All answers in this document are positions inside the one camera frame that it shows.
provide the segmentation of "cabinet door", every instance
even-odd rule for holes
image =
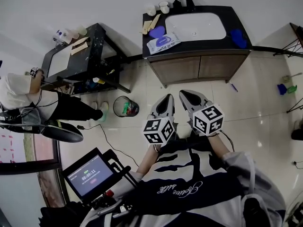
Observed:
[[[197,79],[199,74],[200,56],[155,61],[151,63],[163,84]]]
[[[231,77],[247,55],[201,56],[199,78]]]

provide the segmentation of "faucet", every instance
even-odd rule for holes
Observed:
[[[193,0],[186,0],[186,7],[188,12],[193,12],[196,10]]]

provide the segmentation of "wooden cabinet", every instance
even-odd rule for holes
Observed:
[[[217,79],[232,77],[245,58],[246,55],[201,56],[198,77]]]
[[[171,84],[189,79],[197,79],[200,56],[155,61],[152,68],[162,84]]]
[[[243,64],[249,50],[199,51],[148,58],[160,82],[229,81]]]

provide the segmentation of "white shirt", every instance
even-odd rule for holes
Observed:
[[[41,90],[36,94],[30,94],[31,76],[22,76],[9,73],[0,79],[0,103],[3,110],[27,107],[31,103],[37,104]],[[56,92],[42,90],[42,97],[37,106],[48,105],[58,100]],[[48,120],[55,111],[58,102],[47,106],[40,107],[41,116]]]

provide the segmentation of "sink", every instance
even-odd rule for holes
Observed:
[[[165,20],[167,34],[175,32],[181,41],[221,40],[226,31],[214,13],[172,15]]]

